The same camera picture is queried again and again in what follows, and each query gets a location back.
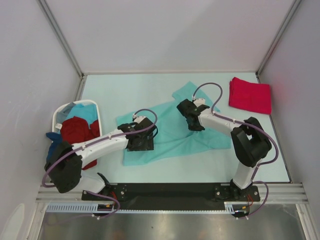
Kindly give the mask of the dark red t-shirt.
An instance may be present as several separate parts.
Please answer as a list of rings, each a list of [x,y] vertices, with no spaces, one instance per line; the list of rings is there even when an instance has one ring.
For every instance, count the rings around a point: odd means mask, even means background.
[[[69,144],[82,143],[98,138],[101,136],[99,120],[88,124],[85,119],[74,116],[62,123],[60,134],[62,140]]]

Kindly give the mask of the aluminium frame rail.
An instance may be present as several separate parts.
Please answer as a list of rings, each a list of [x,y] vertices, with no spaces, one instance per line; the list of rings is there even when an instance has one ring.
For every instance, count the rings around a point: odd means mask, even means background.
[[[76,203],[82,200],[82,190],[71,190],[67,193],[59,193],[55,187],[46,188],[42,185],[36,196],[36,203]]]

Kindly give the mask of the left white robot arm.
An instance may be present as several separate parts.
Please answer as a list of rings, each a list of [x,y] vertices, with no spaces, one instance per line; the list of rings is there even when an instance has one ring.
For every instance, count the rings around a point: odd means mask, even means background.
[[[90,175],[83,168],[89,163],[116,151],[129,152],[154,150],[154,137],[158,127],[146,116],[138,116],[131,123],[121,124],[109,134],[89,141],[60,143],[47,161],[44,169],[60,194],[72,191],[89,191],[100,200],[110,196],[109,182],[101,173]]]

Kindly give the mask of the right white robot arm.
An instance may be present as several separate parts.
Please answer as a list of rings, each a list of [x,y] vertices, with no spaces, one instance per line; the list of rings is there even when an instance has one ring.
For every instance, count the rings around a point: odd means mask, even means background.
[[[258,165],[272,149],[271,137],[263,130],[260,122],[250,117],[245,121],[222,115],[205,105],[203,98],[185,99],[177,107],[185,117],[190,131],[216,130],[231,137],[235,155],[239,161],[235,176],[231,180],[231,196],[242,201],[249,194]]]

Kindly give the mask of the dark blue t-shirt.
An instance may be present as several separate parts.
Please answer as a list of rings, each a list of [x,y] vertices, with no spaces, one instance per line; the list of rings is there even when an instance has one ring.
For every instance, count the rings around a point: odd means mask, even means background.
[[[62,139],[62,136],[56,132],[47,132],[45,135],[51,141],[51,145],[48,149],[48,153],[46,157],[46,162],[48,163],[55,149],[60,143],[62,143],[63,139]]]

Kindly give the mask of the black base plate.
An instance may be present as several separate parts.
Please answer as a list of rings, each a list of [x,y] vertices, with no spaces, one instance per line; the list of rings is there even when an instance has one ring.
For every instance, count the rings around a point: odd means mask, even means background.
[[[118,183],[100,194],[115,197],[121,210],[131,211],[218,211],[226,202],[261,200],[257,186],[239,190],[229,183]]]

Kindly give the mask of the white laundry basket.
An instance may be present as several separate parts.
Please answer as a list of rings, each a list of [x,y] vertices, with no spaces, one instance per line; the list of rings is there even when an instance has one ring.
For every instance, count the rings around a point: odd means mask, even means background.
[[[98,104],[89,99],[77,100],[58,107],[52,116],[51,130],[59,134],[67,117],[79,117],[87,121],[90,127],[97,120],[99,135],[102,135],[101,117]]]

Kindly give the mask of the light blue t-shirt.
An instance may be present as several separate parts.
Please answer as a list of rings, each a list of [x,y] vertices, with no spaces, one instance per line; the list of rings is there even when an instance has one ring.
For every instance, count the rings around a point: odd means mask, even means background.
[[[78,117],[87,121],[88,125],[98,120],[98,112],[95,104],[76,104],[72,107],[70,112],[67,114],[66,120],[73,117]]]

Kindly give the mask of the teal t-shirt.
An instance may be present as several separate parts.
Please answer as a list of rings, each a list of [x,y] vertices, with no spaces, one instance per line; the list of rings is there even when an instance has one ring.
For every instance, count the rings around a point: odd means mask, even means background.
[[[217,130],[190,131],[186,119],[177,105],[192,96],[196,90],[193,82],[172,93],[174,100],[150,108],[158,117],[158,134],[154,138],[154,150],[124,151],[123,165],[138,166],[165,158],[194,155],[209,150],[231,148],[231,138]]]

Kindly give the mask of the folded red t-shirt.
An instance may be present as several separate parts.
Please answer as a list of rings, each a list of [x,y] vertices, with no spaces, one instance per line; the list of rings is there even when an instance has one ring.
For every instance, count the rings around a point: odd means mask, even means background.
[[[271,87],[269,84],[252,83],[237,77],[229,82],[230,107],[253,113],[272,113]]]

